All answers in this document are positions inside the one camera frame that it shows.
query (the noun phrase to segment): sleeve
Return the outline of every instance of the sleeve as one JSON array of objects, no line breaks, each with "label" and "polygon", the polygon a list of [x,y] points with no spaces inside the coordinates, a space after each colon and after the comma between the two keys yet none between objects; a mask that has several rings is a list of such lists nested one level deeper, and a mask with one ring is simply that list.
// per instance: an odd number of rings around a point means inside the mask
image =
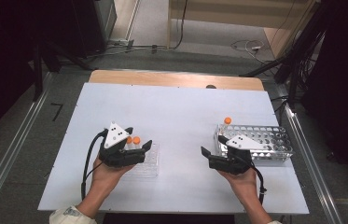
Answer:
[{"label": "sleeve", "polygon": [[49,217],[49,224],[96,224],[94,219],[84,216],[74,206],[58,209]]}]

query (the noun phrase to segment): white table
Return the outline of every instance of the white table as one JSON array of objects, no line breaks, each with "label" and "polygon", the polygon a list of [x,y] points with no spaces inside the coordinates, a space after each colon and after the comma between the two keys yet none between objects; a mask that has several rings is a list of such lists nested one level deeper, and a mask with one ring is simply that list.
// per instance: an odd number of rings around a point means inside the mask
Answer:
[{"label": "white table", "polygon": [[[223,118],[243,125],[277,125],[265,91],[86,83],[41,199],[39,210],[80,202],[80,183],[92,138],[114,120],[160,145],[157,177],[126,176],[101,207],[131,213],[243,212],[227,181],[208,168],[200,146],[214,148]],[[92,158],[98,152],[97,142]],[[291,160],[259,167],[269,213],[308,214]]]}]

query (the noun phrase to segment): aluminum rail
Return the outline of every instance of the aluminum rail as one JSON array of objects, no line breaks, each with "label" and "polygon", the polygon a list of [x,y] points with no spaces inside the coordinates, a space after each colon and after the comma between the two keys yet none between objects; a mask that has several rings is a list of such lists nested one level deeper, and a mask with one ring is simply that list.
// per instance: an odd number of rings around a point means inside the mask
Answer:
[{"label": "aluminum rail", "polygon": [[[284,85],[279,85],[277,89],[280,96],[287,95],[287,91]],[[299,143],[299,150],[302,154],[305,164],[307,165],[307,170],[310,173],[311,180],[313,181],[313,185],[316,189],[316,193],[318,194],[322,207],[325,210],[328,223],[342,224],[343,222],[340,213],[337,209],[336,204],[334,203],[334,199],[330,194],[330,190],[328,189],[327,183],[323,178],[319,166],[313,158],[313,153],[311,152],[304,132],[301,129],[297,114],[292,113],[288,105],[285,106],[285,112],[290,126],[293,129],[296,140]]]},{"label": "aluminum rail", "polygon": [[40,111],[40,108],[46,100],[52,80],[52,74],[47,73],[43,84],[45,86],[45,90],[42,92],[39,99],[31,104],[31,107],[28,113],[26,114],[24,120],[22,121],[20,128],[17,130],[17,133],[14,136],[11,144],[9,145],[5,156],[0,161],[0,189],[2,188],[3,183],[5,182],[5,179],[8,173],[10,172],[10,169],[14,161],[16,160],[21,150],[22,144],[24,143],[26,136],[28,135],[28,132],[30,132],[34,124],[34,121]]}]

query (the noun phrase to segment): cable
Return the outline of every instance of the cable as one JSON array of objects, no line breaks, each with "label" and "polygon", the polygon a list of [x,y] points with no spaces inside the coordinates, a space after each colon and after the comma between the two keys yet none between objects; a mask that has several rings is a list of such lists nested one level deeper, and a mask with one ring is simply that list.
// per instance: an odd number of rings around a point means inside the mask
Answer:
[{"label": "cable", "polygon": [[237,160],[240,160],[241,162],[245,163],[246,165],[248,165],[250,168],[252,168],[256,172],[256,174],[258,175],[258,179],[260,180],[258,200],[260,201],[261,204],[263,204],[264,194],[267,190],[264,188],[264,178],[263,178],[263,175],[261,174],[261,172],[258,170],[258,168],[256,168],[255,164],[252,161],[250,163],[248,163],[243,158],[241,158],[241,157],[239,157],[231,152],[228,152],[228,154],[235,157]]},{"label": "cable", "polygon": [[313,52],[316,48],[316,46],[321,42],[321,40],[324,38],[325,32],[321,32],[316,36],[316,39],[312,42],[310,47],[305,51],[303,55],[303,60],[299,63],[299,83],[298,86],[303,91],[308,90],[307,86],[307,79],[310,76],[310,72],[313,69],[313,64],[311,62],[316,62],[315,60],[311,59]]},{"label": "cable", "polygon": [[285,107],[286,107],[286,104],[288,103],[288,101],[289,101],[288,99],[283,100],[281,105],[278,108],[276,108],[276,110],[274,110],[275,113],[277,110],[279,110],[279,113],[278,113],[278,115],[279,115],[278,125],[279,126],[282,126],[282,116],[284,114]]},{"label": "cable", "polygon": [[[113,53],[103,53],[103,54],[98,54],[98,55],[94,55],[94,56],[91,56],[91,57],[98,57],[98,56],[103,56],[103,55],[115,55],[115,54],[120,54],[120,53],[128,53],[128,52],[141,50],[141,49],[175,50],[175,49],[179,48],[179,46],[181,45],[182,40],[183,40],[183,27],[184,27],[184,24],[185,24],[185,17],[186,17],[187,8],[188,8],[188,0],[186,0],[185,7],[183,8],[182,22],[181,22],[181,25],[180,25],[180,39],[179,39],[179,42],[176,44],[175,47],[167,48],[165,46],[159,46],[159,45],[152,45],[152,46],[135,45],[135,46],[131,46],[130,49],[126,49],[126,50],[123,50],[123,51],[113,52]],[[120,46],[113,46],[113,47],[107,48],[106,50],[115,49],[115,48],[127,48],[127,47],[128,46],[121,46],[120,45]]]},{"label": "cable", "polygon": [[[301,16],[301,18],[299,19],[299,22],[301,22],[301,21],[304,19],[304,17],[305,17],[306,15],[307,15],[306,13],[303,13],[302,16]],[[294,44],[295,44],[295,42],[296,42],[296,37],[297,37],[297,35],[298,35],[299,32],[300,32],[300,30],[298,30],[298,31],[296,32],[295,36],[293,36],[292,48],[294,47]]]},{"label": "cable", "polygon": [[287,99],[289,96],[285,95],[285,96],[280,96],[280,97],[276,97],[276,98],[272,98],[270,99],[270,101],[276,101],[276,100],[283,100],[283,99]]},{"label": "cable", "polygon": [[176,0],[176,33],[179,34],[179,0]]},{"label": "cable", "polygon": [[296,2],[296,0],[293,0],[292,6],[290,7],[289,12],[287,13],[284,22],[282,22],[282,24],[279,26],[279,28],[275,31],[275,34],[272,37],[271,43],[273,43],[273,40],[275,39],[276,34],[278,34],[278,31],[285,25],[287,19],[289,18],[290,13],[292,12],[292,9],[293,9],[293,6],[295,5],[295,2]]},{"label": "cable", "polygon": [[107,135],[107,129],[98,133],[94,137],[94,139],[92,139],[92,142],[90,144],[89,152],[87,153],[86,164],[84,165],[83,182],[81,182],[81,200],[84,200],[84,198],[86,197],[86,180],[87,180],[87,178],[96,168],[98,168],[102,164],[102,162],[101,162],[96,167],[94,167],[89,173],[87,173],[87,170],[89,168],[89,161],[90,161],[92,149],[94,148],[95,142],[98,140],[98,138],[106,136],[106,135]]},{"label": "cable", "polygon": [[[241,43],[241,42],[245,42],[244,49],[238,49],[238,47],[237,47],[237,45],[236,45],[237,43]],[[252,52],[249,50],[249,48],[248,48],[248,44],[253,43],[253,42],[258,42],[258,43],[260,43],[260,45],[256,46],[256,47],[259,47],[259,48],[255,50],[255,53],[252,53]],[[238,51],[246,51],[252,58],[254,58],[255,60],[257,60],[258,62],[261,63],[260,66],[262,66],[263,64],[266,64],[266,63],[270,63],[270,62],[277,62],[277,60],[274,60],[274,61],[262,61],[262,60],[260,60],[260,59],[256,56],[256,54],[257,54],[259,51],[261,51],[261,50],[266,50],[266,49],[270,49],[270,48],[265,48],[265,49],[264,49],[263,47],[265,46],[265,44],[264,44],[264,42],[261,41],[261,40],[237,40],[237,41],[231,43],[230,46],[231,46],[232,49],[235,49],[235,50],[238,50]],[[272,69],[273,69],[273,68],[279,69],[278,66],[279,66],[279,65],[276,65],[276,66],[274,66],[274,67],[272,67],[272,68],[269,69],[269,71],[272,73],[273,76],[275,76],[275,73],[272,71]],[[262,74],[264,74],[266,77],[269,77],[269,75],[267,75],[265,72],[262,72]]]}]

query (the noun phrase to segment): clear plastic tray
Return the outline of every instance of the clear plastic tray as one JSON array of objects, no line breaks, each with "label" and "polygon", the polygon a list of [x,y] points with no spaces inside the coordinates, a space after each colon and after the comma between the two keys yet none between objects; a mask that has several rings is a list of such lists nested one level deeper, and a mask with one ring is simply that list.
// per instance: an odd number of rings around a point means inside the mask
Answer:
[{"label": "clear plastic tray", "polygon": [[159,144],[153,143],[146,153],[145,161],[136,164],[124,176],[156,177],[159,174],[159,148]]}]

